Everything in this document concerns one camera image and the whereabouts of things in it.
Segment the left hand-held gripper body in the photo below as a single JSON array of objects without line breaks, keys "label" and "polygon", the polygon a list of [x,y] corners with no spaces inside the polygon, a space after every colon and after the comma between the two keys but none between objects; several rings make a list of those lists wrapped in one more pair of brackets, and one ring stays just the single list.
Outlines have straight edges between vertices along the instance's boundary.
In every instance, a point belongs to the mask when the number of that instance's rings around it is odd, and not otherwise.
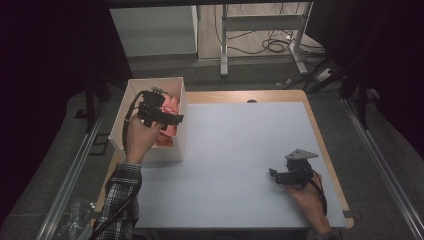
[{"label": "left hand-held gripper body", "polygon": [[160,123],[165,119],[165,113],[161,110],[165,102],[164,94],[164,90],[152,87],[151,90],[143,90],[136,95],[136,99],[140,96],[143,97],[138,104],[137,116],[143,121],[145,126],[151,127],[154,122]]}]

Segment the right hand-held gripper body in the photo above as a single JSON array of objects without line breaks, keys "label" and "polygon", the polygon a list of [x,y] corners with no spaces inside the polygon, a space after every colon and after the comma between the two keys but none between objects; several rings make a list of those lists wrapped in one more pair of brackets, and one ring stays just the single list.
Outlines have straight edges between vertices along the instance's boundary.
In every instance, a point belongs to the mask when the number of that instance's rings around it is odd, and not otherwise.
[{"label": "right hand-held gripper body", "polygon": [[304,188],[313,178],[313,169],[308,159],[317,157],[318,154],[306,150],[294,150],[285,156],[288,171],[279,173],[276,178],[281,179],[283,185],[298,185]]}]

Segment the red items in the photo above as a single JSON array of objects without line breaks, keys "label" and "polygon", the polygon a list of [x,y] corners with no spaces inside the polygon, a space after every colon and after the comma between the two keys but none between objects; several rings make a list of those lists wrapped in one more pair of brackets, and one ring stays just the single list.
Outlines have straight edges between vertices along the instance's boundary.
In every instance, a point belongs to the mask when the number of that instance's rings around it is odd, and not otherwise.
[{"label": "red items", "polygon": [[[177,115],[179,113],[179,99],[177,97],[171,97],[169,94],[164,94],[165,101],[161,106],[161,110],[164,113]],[[172,147],[173,140],[177,134],[176,125],[168,125],[165,130],[161,130],[156,140],[157,146]]]}]

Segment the white box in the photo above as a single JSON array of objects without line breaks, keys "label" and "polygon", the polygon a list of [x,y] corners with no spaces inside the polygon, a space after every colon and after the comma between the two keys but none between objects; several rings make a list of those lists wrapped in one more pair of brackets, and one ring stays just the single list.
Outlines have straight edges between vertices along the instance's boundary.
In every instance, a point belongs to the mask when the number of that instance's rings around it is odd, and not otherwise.
[{"label": "white box", "polygon": [[[142,90],[149,90],[151,87],[168,92],[171,97],[179,99],[179,113],[185,115],[187,112],[187,102],[185,97],[185,86],[182,77],[174,78],[152,78],[152,79],[130,79],[121,101],[119,111],[115,118],[115,122],[111,133],[108,137],[115,153],[122,159],[126,157],[122,143],[124,118],[130,109],[136,95]],[[169,146],[154,145],[152,149],[144,157],[144,163],[147,162],[165,162],[165,161],[182,161],[185,151],[185,133],[186,124],[182,122],[176,128],[176,136],[172,138],[173,143]]]}]

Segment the person's left hand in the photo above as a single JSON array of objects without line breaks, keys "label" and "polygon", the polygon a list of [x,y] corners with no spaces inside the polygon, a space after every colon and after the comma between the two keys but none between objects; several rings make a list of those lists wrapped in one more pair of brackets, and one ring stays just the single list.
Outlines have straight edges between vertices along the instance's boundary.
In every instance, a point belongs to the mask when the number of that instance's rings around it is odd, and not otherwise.
[{"label": "person's left hand", "polygon": [[145,154],[155,144],[162,127],[163,124],[161,123],[155,123],[151,127],[147,127],[137,115],[132,116],[126,137],[126,161],[132,164],[141,164]]}]

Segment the person's right hand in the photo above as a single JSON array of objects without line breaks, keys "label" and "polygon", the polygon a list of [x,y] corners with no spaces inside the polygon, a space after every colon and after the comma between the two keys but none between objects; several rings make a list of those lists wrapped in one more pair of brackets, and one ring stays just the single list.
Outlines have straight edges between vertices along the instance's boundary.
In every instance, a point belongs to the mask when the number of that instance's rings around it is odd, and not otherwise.
[{"label": "person's right hand", "polygon": [[319,193],[311,183],[308,183],[304,188],[288,185],[285,189],[294,199],[317,235],[331,231],[328,219],[323,211]]}]

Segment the light grey table mat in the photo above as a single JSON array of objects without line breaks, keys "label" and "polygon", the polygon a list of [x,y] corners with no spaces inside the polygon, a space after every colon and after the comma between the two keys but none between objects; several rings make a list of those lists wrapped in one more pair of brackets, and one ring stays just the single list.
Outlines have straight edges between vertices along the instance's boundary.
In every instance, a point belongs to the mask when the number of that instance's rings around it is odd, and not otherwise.
[{"label": "light grey table mat", "polygon": [[288,229],[307,220],[270,175],[296,149],[314,153],[331,226],[346,220],[312,125],[300,102],[191,104],[180,162],[146,162],[140,228]]}]

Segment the black metal stand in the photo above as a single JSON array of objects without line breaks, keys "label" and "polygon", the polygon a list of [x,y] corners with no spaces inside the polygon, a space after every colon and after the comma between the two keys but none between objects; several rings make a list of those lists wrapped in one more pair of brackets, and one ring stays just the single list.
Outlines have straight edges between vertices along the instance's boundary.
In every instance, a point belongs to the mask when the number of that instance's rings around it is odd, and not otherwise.
[{"label": "black metal stand", "polygon": [[360,65],[350,64],[346,67],[346,78],[338,92],[342,98],[349,98],[355,90],[358,90],[357,118],[362,127],[367,130],[367,76]]},{"label": "black metal stand", "polygon": [[107,102],[111,98],[111,93],[106,86],[106,81],[102,78],[88,79],[85,82],[85,108],[79,109],[75,119],[86,119],[86,132],[90,132],[96,121],[96,111],[98,105]]}]

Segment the white cabinet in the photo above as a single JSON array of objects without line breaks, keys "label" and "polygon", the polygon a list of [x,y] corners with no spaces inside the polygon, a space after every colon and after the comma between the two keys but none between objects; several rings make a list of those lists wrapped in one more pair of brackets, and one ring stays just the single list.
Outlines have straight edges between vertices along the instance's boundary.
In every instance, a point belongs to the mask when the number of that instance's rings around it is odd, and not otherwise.
[{"label": "white cabinet", "polygon": [[110,9],[127,57],[197,52],[196,6]]}]

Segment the white power strip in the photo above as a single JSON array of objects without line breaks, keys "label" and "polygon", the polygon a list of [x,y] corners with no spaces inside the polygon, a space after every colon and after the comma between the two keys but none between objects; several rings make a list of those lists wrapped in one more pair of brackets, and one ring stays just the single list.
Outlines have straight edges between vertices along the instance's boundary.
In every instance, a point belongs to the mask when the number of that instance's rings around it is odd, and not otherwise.
[{"label": "white power strip", "polygon": [[316,77],[316,81],[317,82],[322,82],[325,79],[327,79],[328,77],[330,77],[332,74],[334,73],[334,71],[330,68],[326,68],[324,71],[322,71],[317,77]]}]

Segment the clear plastic bag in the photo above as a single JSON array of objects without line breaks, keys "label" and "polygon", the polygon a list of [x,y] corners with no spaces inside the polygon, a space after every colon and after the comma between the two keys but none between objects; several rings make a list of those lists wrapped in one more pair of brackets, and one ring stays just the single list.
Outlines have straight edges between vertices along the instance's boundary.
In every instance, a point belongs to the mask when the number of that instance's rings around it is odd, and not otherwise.
[{"label": "clear plastic bag", "polygon": [[59,240],[88,240],[92,233],[91,217],[96,208],[94,202],[77,198],[71,205],[68,221],[57,234]]}]

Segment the aluminium floor rail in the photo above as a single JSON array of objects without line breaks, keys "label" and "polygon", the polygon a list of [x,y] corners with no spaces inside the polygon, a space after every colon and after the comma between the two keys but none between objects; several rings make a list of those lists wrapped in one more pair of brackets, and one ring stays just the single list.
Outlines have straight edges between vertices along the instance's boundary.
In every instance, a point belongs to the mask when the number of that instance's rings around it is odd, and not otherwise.
[{"label": "aluminium floor rail", "polygon": [[103,115],[108,106],[108,103],[100,103],[95,112],[96,120],[91,129],[84,135],[83,141],[78,149],[78,152],[72,161],[72,164],[51,204],[51,207],[46,214],[46,217],[40,227],[40,230],[35,240],[52,240],[59,225],[60,219],[65,211],[66,205],[73,192],[78,177],[85,164],[90,148],[97,135],[98,129],[102,123]]},{"label": "aluminium floor rail", "polygon": [[359,121],[357,117],[358,113],[354,104],[346,99],[342,99],[341,102],[346,107],[355,129],[369,152],[383,182],[398,206],[398,209],[411,230],[415,240],[424,240],[424,221],[419,216],[410,198],[401,187],[370,131]]}]

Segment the grey metal desk frame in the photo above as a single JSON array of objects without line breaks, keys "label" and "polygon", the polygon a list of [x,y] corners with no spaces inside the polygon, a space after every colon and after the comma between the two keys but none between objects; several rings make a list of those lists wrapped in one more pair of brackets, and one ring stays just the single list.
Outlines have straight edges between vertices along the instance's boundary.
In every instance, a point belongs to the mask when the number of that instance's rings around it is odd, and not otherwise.
[{"label": "grey metal desk frame", "polygon": [[308,73],[300,55],[301,40],[309,19],[311,2],[307,2],[302,14],[291,15],[251,15],[251,16],[228,16],[227,5],[223,5],[222,13],[222,43],[220,55],[220,74],[228,75],[228,54],[226,37],[228,32],[233,31],[268,31],[268,30],[293,30],[297,32],[295,40],[289,45],[289,50],[301,75]]}]

